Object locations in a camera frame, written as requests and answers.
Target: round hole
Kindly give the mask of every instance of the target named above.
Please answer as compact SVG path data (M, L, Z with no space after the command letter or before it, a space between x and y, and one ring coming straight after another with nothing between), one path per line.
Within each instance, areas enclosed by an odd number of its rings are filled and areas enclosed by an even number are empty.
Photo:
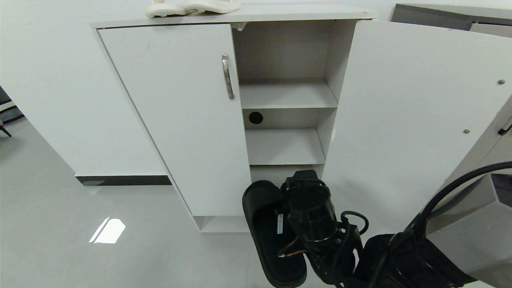
M261 122L263 122L263 115L261 115L260 112L252 112L251 114L249 114L249 121L252 124L260 124Z

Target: closed cabinet door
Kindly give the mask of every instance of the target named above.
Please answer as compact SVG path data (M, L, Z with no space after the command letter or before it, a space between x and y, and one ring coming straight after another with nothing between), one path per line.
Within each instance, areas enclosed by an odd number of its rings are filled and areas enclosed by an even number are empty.
M230 25L100 36L192 214L243 215L251 181Z
M509 99L510 63L512 39L359 21L323 173L338 212L404 229Z

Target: slipper label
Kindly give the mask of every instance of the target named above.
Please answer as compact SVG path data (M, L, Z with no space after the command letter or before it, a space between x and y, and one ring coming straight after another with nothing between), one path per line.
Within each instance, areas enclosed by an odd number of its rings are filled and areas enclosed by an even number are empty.
M278 234L282 234L282 233L283 233L283 215L279 214L278 215Z

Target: cabinet top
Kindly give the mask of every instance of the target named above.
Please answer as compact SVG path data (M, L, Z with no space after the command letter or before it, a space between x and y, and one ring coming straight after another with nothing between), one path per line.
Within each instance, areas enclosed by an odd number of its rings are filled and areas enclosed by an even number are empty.
M242 4L242 8L240 10L226 14L195 12L187 16L170 16L163 18L145 18L91 23L91 27L94 29L102 29L132 26L180 25L199 23L373 19L376 17L377 13L374 11L346 6L336 2L283 4L261 3L251 5Z

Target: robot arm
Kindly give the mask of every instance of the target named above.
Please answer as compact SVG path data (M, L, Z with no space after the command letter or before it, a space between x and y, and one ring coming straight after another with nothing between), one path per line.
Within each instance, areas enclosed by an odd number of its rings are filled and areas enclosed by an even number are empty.
M281 187L288 221L315 273L344 288L450 288L481 280L512 287L512 176L489 174L512 162L485 166L456 179L402 232L377 235L363 248L365 216L345 211L337 221L329 188L313 170L297 171ZM463 183L476 182L436 206ZM346 215L365 220L349 223ZM359 255L356 266L354 251Z

